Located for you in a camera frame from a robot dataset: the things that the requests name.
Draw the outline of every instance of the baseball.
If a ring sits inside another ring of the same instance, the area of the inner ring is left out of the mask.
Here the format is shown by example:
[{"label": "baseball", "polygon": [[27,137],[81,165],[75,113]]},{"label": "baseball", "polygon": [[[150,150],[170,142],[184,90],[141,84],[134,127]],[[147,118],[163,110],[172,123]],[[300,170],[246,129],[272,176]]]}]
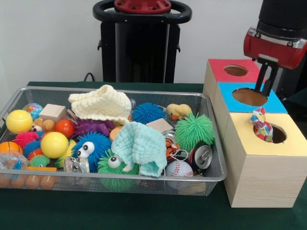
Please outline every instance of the baseball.
[{"label": "baseball", "polygon": [[[173,161],[165,169],[166,176],[193,176],[191,166],[184,161]],[[177,190],[187,188],[189,182],[168,181],[167,184]]]}]

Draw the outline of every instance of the red ball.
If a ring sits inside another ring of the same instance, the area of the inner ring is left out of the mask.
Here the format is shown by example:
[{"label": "red ball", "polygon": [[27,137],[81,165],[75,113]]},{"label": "red ball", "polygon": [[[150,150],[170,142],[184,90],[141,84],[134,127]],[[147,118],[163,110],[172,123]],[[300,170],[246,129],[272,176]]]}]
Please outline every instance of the red ball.
[{"label": "red ball", "polygon": [[72,121],[63,119],[56,123],[55,131],[63,134],[69,139],[75,131],[75,126]]}]

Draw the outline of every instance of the purple spiky toy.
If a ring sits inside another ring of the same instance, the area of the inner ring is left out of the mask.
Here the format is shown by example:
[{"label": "purple spiky toy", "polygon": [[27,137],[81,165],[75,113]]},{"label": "purple spiky toy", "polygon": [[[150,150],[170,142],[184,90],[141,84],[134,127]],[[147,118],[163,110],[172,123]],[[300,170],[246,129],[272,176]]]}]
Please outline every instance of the purple spiky toy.
[{"label": "purple spiky toy", "polygon": [[114,129],[115,125],[112,121],[94,121],[94,120],[80,120],[75,126],[73,137],[84,136],[89,132],[97,132],[108,137],[110,135],[109,129]]}]

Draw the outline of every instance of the yellow duck toy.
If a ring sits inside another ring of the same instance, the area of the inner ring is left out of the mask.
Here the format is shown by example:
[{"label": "yellow duck toy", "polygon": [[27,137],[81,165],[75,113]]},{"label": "yellow duck toy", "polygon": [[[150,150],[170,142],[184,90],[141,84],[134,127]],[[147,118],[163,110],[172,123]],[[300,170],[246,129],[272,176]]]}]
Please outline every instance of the yellow duck toy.
[{"label": "yellow duck toy", "polygon": [[171,115],[172,120],[182,119],[192,113],[190,106],[187,104],[169,104],[166,108],[167,113]]}]

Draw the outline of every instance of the metal basket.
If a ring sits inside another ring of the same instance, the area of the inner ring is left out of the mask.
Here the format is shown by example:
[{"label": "metal basket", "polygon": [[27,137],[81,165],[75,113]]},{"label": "metal basket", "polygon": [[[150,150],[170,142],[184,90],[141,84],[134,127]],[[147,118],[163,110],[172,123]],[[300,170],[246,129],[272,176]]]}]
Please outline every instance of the metal basket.
[{"label": "metal basket", "polygon": [[[95,89],[74,89],[74,88],[54,88],[54,87],[25,87],[18,90],[0,113],[1,120],[5,120],[7,115],[15,109],[22,109],[28,103],[38,103],[42,106],[46,104],[63,105],[70,108],[68,97],[71,93],[89,92]],[[206,114],[214,125],[216,133],[215,145],[213,147],[213,158],[211,165],[205,172],[205,176],[193,177],[167,177],[159,178],[141,175],[119,175],[119,174],[99,174],[99,173],[79,173],[79,172],[44,172],[30,170],[0,170],[0,187],[30,189],[26,180],[30,175],[53,176],[56,181],[51,190],[61,191],[88,191],[88,192],[125,192],[141,194],[168,194],[168,195],[197,195],[207,196],[213,190],[218,181],[226,177],[226,166],[219,140],[216,122],[210,99],[201,93],[177,93],[177,92],[146,92],[146,91],[122,91],[130,99],[136,101],[136,105],[152,102],[163,107],[170,103],[188,104],[194,114]],[[0,131],[0,142],[10,141],[14,135],[10,133],[2,121]],[[12,176],[19,175],[20,184],[12,186],[5,183]],[[125,190],[121,186],[107,186],[110,183],[128,183],[129,188]]]}]

